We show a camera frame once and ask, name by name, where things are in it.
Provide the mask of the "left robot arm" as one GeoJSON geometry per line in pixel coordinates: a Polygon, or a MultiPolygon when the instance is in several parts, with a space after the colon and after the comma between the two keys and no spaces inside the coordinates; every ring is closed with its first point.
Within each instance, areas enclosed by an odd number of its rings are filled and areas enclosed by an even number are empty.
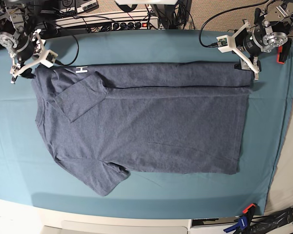
{"type": "Polygon", "coordinates": [[[292,46],[289,34],[293,31],[293,0],[284,0],[282,4],[268,11],[272,0],[261,10],[256,8],[254,26],[242,26],[233,34],[235,46],[241,52],[247,52],[253,67],[261,71],[259,55],[277,49],[277,63],[285,64],[292,46]]]}

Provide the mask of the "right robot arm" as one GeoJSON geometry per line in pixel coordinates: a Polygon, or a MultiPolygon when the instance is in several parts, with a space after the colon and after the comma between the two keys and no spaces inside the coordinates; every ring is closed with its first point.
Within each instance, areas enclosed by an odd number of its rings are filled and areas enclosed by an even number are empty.
{"type": "Polygon", "coordinates": [[[41,56],[46,54],[37,24],[38,17],[26,2],[0,0],[0,45],[12,59],[12,84],[19,76],[33,79],[32,67],[40,64],[41,56]]]}

